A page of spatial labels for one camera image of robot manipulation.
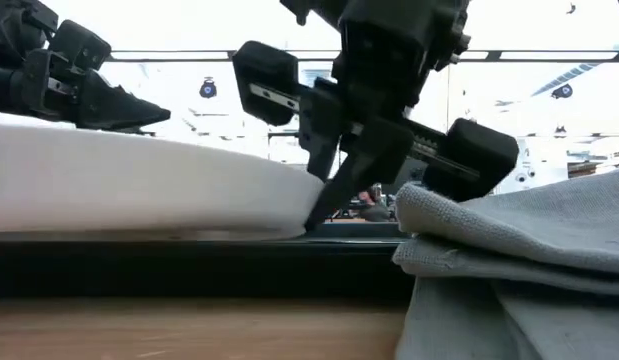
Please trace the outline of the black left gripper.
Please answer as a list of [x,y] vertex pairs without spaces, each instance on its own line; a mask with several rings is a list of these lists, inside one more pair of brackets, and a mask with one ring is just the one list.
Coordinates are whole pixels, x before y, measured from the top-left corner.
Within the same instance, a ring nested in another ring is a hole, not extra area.
[[40,0],[0,0],[0,112],[106,131],[168,120],[168,109],[96,72],[110,53],[109,43]]

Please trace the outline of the white round plate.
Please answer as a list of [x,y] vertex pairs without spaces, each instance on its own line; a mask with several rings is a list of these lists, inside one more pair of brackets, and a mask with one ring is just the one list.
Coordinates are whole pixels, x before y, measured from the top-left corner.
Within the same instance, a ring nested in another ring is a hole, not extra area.
[[112,132],[0,124],[0,233],[168,230],[296,237],[323,183],[252,155]]

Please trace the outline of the black plastic tray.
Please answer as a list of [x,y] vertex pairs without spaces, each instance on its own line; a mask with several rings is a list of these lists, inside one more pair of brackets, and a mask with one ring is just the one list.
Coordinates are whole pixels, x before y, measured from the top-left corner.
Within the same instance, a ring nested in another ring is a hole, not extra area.
[[74,235],[0,240],[0,298],[256,297],[405,299],[414,280],[392,263],[394,223],[326,223],[263,241]]

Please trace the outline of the person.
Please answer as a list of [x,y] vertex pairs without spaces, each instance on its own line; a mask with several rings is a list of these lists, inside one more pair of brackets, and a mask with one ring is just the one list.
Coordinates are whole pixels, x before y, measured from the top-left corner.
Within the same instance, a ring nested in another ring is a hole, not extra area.
[[363,207],[359,210],[359,216],[369,222],[389,222],[391,214],[384,204],[375,186],[368,187],[358,193],[358,199]]

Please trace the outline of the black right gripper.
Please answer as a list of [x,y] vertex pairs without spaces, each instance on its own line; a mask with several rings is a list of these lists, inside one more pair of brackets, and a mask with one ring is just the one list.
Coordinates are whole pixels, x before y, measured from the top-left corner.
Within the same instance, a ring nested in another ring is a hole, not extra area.
[[422,161],[426,187],[457,201],[490,193],[514,168],[515,139],[466,119],[446,132],[408,111],[431,71],[468,48],[469,0],[280,0],[299,24],[310,13],[335,28],[341,49],[328,78],[298,79],[291,53],[249,41],[232,58],[240,101],[273,126],[300,123],[307,171],[325,182],[305,222],[312,230],[407,158]]

